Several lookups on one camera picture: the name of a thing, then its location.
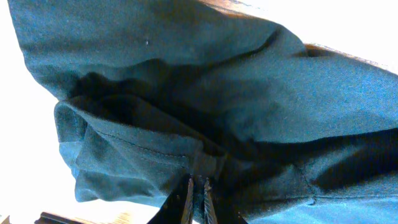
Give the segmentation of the black t-shirt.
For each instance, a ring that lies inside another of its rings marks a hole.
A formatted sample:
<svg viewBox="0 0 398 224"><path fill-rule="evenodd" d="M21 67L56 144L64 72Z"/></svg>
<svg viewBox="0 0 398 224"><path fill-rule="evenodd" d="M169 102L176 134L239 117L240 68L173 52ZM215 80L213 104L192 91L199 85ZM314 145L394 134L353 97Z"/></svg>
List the black t-shirt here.
<svg viewBox="0 0 398 224"><path fill-rule="evenodd" d="M396 223L397 76L196 1L9 1L75 197L207 178L248 223Z"/></svg>

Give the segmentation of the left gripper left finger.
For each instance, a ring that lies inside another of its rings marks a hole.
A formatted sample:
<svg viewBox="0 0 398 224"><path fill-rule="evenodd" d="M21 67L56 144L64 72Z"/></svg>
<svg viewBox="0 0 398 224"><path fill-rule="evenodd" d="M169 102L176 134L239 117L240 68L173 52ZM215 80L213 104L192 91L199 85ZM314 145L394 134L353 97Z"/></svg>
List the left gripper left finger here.
<svg viewBox="0 0 398 224"><path fill-rule="evenodd" d="M160 210L147 224L192 224L194 183L184 175L167 197Z"/></svg>

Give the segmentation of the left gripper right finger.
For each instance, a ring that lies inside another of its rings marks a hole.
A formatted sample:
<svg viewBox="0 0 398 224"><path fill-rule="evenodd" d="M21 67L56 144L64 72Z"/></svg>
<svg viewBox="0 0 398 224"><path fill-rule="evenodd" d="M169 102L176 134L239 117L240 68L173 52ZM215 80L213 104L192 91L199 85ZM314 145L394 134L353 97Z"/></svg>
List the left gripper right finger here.
<svg viewBox="0 0 398 224"><path fill-rule="evenodd" d="M207 178L203 187L205 224L248 224L241 214L221 200L212 179Z"/></svg>

